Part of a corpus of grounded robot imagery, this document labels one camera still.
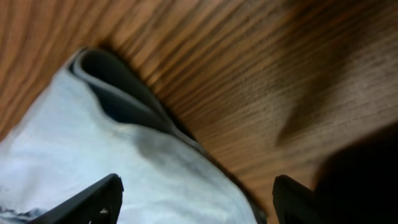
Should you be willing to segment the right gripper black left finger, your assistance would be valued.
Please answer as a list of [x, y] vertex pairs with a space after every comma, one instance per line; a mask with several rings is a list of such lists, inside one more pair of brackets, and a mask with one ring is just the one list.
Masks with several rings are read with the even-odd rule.
[[29, 224], [116, 224], [123, 191], [120, 176], [107, 175]]

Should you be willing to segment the light blue printed t-shirt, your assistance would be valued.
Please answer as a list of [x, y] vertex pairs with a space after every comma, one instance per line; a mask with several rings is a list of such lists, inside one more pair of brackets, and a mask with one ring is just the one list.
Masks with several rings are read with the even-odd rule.
[[120, 59], [84, 48], [1, 141], [1, 222], [30, 222], [110, 174], [119, 223], [267, 221]]

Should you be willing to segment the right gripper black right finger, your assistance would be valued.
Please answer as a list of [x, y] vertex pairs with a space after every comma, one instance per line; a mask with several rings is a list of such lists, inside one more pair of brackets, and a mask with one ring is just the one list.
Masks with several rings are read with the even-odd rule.
[[322, 224], [313, 191], [287, 175], [275, 178], [273, 205], [280, 224]]

